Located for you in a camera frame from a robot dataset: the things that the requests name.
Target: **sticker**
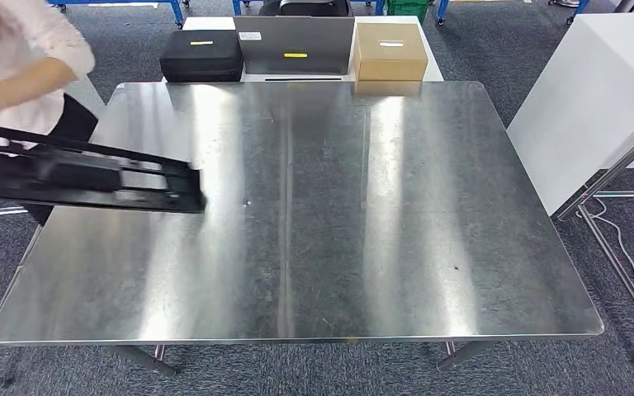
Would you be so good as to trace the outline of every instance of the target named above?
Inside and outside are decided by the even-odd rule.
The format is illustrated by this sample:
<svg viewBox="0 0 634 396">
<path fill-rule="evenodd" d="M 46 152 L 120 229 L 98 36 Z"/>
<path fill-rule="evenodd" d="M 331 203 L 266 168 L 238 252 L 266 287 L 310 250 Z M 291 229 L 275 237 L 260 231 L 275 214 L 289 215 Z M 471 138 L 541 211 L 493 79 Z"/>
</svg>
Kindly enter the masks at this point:
<svg viewBox="0 0 634 396">
<path fill-rule="evenodd" d="M 405 43 L 400 40 L 380 40 L 381 47 L 404 47 Z"/>
<path fill-rule="evenodd" d="M 260 31 L 240 31 L 239 39 L 244 41 L 259 41 L 261 40 Z"/>
</svg>

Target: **cardboard box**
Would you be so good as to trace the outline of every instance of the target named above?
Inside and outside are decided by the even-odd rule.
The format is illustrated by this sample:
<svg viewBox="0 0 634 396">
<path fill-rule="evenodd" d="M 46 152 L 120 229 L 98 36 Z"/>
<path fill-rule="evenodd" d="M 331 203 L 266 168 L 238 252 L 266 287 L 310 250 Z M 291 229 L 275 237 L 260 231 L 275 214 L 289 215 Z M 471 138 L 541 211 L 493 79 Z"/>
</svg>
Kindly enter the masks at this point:
<svg viewBox="0 0 634 396">
<path fill-rule="evenodd" d="M 428 58 L 413 23 L 357 23 L 357 81 L 422 81 Z"/>
</svg>

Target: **person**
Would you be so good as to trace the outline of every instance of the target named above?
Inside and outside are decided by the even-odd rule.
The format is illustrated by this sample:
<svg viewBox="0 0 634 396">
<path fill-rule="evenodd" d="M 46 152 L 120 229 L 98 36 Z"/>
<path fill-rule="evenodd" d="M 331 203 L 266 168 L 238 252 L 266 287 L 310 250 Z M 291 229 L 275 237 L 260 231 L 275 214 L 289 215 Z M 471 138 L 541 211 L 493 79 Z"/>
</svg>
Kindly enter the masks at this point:
<svg viewBox="0 0 634 396">
<path fill-rule="evenodd" d="M 63 88 L 94 64 L 82 35 L 46 0 L 0 0 L 0 127 L 90 140 L 97 118 Z M 14 159 L 0 154 L 0 167 Z M 52 210 L 23 206 L 41 225 Z"/>
</svg>

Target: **black case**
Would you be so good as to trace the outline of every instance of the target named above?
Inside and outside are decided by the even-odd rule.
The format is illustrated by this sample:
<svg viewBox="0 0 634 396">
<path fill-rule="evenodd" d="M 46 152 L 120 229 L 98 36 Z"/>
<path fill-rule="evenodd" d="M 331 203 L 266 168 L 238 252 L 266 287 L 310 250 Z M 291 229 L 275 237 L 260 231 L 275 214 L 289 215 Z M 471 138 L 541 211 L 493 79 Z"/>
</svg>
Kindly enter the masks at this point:
<svg viewBox="0 0 634 396">
<path fill-rule="evenodd" d="M 170 83 L 239 81 L 244 57 L 236 31 L 174 31 L 159 64 Z"/>
</svg>

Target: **scratch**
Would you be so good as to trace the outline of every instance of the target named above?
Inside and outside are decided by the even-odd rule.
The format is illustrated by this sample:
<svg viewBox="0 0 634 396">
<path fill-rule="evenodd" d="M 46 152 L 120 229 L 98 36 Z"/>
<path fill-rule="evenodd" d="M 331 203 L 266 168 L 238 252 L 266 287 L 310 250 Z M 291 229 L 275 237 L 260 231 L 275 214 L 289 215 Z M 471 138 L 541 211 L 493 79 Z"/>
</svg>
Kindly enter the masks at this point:
<svg viewBox="0 0 634 396">
<path fill-rule="evenodd" d="M 312 242 L 310 242 L 309 245 L 307 245 L 307 247 L 305 249 L 303 249 L 301 252 L 297 253 L 292 260 L 297 259 L 298 257 L 302 256 L 303 254 L 305 254 L 308 250 L 310 250 L 310 248 L 312 248 Z"/>
</svg>

